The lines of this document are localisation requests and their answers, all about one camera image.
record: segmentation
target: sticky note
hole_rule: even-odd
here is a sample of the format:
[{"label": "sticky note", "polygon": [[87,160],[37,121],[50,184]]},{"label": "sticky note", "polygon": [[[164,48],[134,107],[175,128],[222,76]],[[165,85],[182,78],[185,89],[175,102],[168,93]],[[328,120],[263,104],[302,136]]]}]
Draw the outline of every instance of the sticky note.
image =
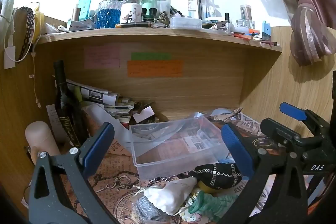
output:
[{"label": "sticky note", "polygon": [[129,60],[128,77],[182,77],[182,60]]},{"label": "sticky note", "polygon": [[131,60],[171,60],[171,54],[155,52],[134,52],[131,53]]},{"label": "sticky note", "polygon": [[151,106],[144,108],[139,114],[133,114],[133,117],[136,122],[141,122],[151,116],[154,115],[154,111],[152,110]]},{"label": "sticky note", "polygon": [[115,43],[84,48],[84,68],[110,69],[119,68],[120,45]]}]

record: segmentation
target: blue liquid bottle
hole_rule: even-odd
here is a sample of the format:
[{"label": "blue liquid bottle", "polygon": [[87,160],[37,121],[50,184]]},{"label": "blue liquid bottle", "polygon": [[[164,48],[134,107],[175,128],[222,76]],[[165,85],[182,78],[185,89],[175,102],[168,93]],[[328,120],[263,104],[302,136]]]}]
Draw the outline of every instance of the blue liquid bottle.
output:
[{"label": "blue liquid bottle", "polygon": [[79,21],[86,20],[89,16],[91,0],[79,0],[78,7],[81,9]]},{"label": "blue liquid bottle", "polygon": [[97,26],[100,28],[115,28],[120,22],[122,2],[117,0],[104,0],[99,3]]}]

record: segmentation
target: marker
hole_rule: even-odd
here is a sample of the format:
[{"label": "marker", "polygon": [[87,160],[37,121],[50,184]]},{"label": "marker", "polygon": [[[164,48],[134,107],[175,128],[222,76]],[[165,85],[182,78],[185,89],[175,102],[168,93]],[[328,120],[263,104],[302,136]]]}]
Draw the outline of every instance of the marker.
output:
[{"label": "marker", "polygon": [[117,23],[115,25],[116,28],[123,28],[123,27],[153,27],[154,22],[130,22],[130,23]]}]

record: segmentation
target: clear plastic box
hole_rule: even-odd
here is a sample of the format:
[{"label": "clear plastic box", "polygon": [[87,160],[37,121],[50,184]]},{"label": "clear plastic box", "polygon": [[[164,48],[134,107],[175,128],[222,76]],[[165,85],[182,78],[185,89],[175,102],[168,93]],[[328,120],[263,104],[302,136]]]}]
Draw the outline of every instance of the clear plastic box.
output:
[{"label": "clear plastic box", "polygon": [[202,29],[202,20],[189,17],[171,17],[169,28],[200,30]]},{"label": "clear plastic box", "polygon": [[229,153],[220,129],[204,116],[131,125],[129,131],[133,162],[141,180],[188,172]]}]

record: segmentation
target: blue clamp pad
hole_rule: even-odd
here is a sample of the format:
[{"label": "blue clamp pad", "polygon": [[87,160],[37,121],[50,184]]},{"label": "blue clamp pad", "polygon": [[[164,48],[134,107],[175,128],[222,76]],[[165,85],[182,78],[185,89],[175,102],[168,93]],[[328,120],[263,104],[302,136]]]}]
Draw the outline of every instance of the blue clamp pad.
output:
[{"label": "blue clamp pad", "polygon": [[222,127],[222,140],[234,158],[240,173],[253,177],[253,159],[228,124]]},{"label": "blue clamp pad", "polygon": [[88,138],[80,148],[79,163],[83,166],[83,178],[93,176],[114,139],[114,127],[103,123],[93,137]]},{"label": "blue clamp pad", "polygon": [[286,102],[281,103],[279,109],[282,113],[298,121],[305,121],[307,119],[307,115],[303,109],[290,105]]}]

